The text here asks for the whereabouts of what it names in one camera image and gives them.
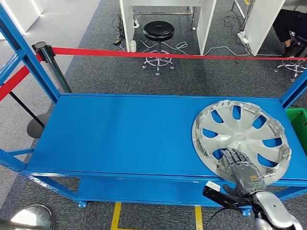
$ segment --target black stool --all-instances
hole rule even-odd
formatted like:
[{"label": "black stool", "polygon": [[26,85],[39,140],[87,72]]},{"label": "black stool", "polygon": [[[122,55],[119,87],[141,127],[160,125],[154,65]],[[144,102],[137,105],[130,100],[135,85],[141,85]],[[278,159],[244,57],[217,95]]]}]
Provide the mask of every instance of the black stool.
[{"label": "black stool", "polygon": [[[153,50],[150,53],[169,54],[165,50],[161,50],[161,42],[172,38],[175,34],[175,29],[172,25],[167,22],[156,21],[145,25],[144,28],[144,34],[149,40],[157,42],[157,50]],[[160,75],[160,67],[162,66],[171,64],[171,69],[174,69],[172,58],[147,57],[143,68],[146,69],[147,64],[157,67],[157,76]]]},{"label": "black stool", "polygon": [[[302,45],[302,48],[301,51],[297,53],[296,55],[296,58],[305,58],[307,56],[307,38],[302,37],[300,35],[296,35],[295,36],[296,40],[301,43]],[[305,60],[299,60],[296,62],[293,62],[293,61],[281,61],[281,64],[278,66],[278,68],[274,69],[274,71],[275,73],[278,72],[278,69],[281,67],[286,67],[289,70],[293,71],[294,73],[294,78],[291,78],[290,81],[291,82],[295,82],[296,79],[297,78],[299,73],[302,73],[304,72],[306,67],[305,67],[306,61]]]}]

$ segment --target white desk leg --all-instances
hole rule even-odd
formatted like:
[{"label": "white desk leg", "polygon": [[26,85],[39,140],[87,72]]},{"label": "white desk leg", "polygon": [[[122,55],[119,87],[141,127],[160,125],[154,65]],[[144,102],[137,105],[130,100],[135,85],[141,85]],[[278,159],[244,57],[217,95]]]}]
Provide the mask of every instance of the white desk leg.
[{"label": "white desk leg", "polygon": [[205,51],[206,42],[208,38],[216,3],[216,0],[202,0],[200,19],[198,20],[197,30],[200,55],[203,55]]},{"label": "white desk leg", "polygon": [[244,29],[245,37],[254,56],[258,54],[284,2],[285,0],[255,1]]},{"label": "white desk leg", "polygon": [[120,13],[125,30],[126,47],[130,52],[129,44],[133,40],[135,34],[132,0],[119,0]]}]

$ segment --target blue cart top surface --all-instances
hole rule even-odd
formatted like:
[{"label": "blue cart top surface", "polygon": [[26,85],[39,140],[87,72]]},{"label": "blue cart top surface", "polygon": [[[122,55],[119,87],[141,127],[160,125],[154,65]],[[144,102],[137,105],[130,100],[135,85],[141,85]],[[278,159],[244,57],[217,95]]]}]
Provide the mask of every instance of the blue cart top surface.
[{"label": "blue cart top surface", "polygon": [[191,127],[221,100],[250,102],[279,120],[292,149],[283,179],[307,180],[307,158],[278,99],[64,94],[27,171],[216,177],[195,152]]}]

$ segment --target red rope barrier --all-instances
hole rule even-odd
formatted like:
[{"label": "red rope barrier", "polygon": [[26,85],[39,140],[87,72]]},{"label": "red rope barrier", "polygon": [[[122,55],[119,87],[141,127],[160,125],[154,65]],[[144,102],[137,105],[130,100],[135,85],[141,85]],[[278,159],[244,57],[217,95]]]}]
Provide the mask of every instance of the red rope barrier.
[{"label": "red rope barrier", "polygon": [[[53,52],[58,55],[78,55],[78,56],[102,56],[102,57],[122,57],[122,58],[177,58],[177,59],[214,59],[214,60],[307,60],[302,57],[249,57],[249,56],[201,56],[201,55],[181,55],[181,54],[152,54],[152,53],[130,53],[114,50],[99,50],[99,49],[78,49],[78,48],[61,48],[53,47]],[[42,61],[38,54],[36,55],[39,61]],[[12,91],[29,71],[23,66],[13,77],[6,83],[0,86],[0,101]]]},{"label": "red rope barrier", "polygon": [[182,54],[152,54],[152,53],[131,53],[114,50],[99,49],[78,49],[53,47],[54,54],[78,55],[78,56],[104,56],[104,57],[127,57],[127,58],[177,58],[177,59],[215,59],[215,60],[307,60],[306,57],[249,57],[249,56],[201,56]]},{"label": "red rope barrier", "polygon": [[[36,54],[36,57],[39,62],[42,61],[41,57],[39,54]],[[20,83],[29,73],[29,71],[26,68],[26,66],[23,66],[22,68],[16,72],[14,75],[13,75],[11,78],[8,79],[6,83],[4,83],[3,85],[0,86],[0,101],[2,101],[3,98],[9,94],[17,85]]]}]

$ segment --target person's leg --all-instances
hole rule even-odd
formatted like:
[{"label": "person's leg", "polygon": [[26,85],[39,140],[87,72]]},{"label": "person's leg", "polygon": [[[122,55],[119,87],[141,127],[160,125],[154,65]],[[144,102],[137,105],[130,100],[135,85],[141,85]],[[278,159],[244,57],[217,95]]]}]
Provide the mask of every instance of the person's leg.
[{"label": "person's leg", "polygon": [[276,35],[281,42],[284,42],[286,47],[289,47],[291,44],[291,37],[289,33],[289,27],[287,26],[288,12],[285,10],[281,10],[273,23],[273,28]]},{"label": "person's leg", "polygon": [[281,42],[284,42],[285,53],[284,56],[295,55],[299,47],[291,42],[290,31],[297,32],[299,29],[298,18],[302,13],[298,11],[281,10],[273,24],[276,35]]}]

